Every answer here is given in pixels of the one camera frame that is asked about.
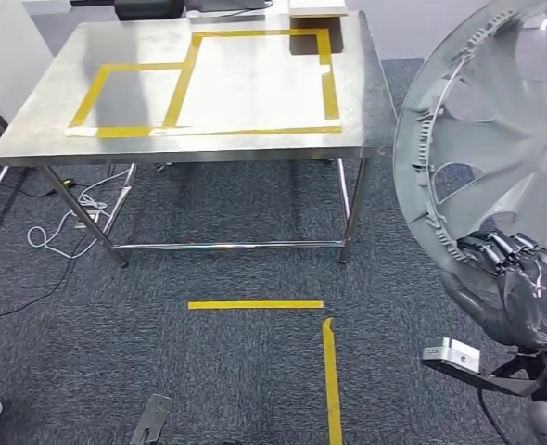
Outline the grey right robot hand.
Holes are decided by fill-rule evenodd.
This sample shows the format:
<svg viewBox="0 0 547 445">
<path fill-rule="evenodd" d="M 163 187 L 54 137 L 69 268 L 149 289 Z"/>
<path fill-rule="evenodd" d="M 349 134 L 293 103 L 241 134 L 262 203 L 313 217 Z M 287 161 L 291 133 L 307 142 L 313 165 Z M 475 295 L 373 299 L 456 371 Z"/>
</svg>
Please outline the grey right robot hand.
<svg viewBox="0 0 547 445">
<path fill-rule="evenodd" d="M 444 271 L 441 279 L 450 298 L 495 342 L 547 350 L 547 248 L 500 230 L 475 231 L 457 244 L 497 285 L 501 305 L 493 306 L 460 276 Z"/>
</svg>

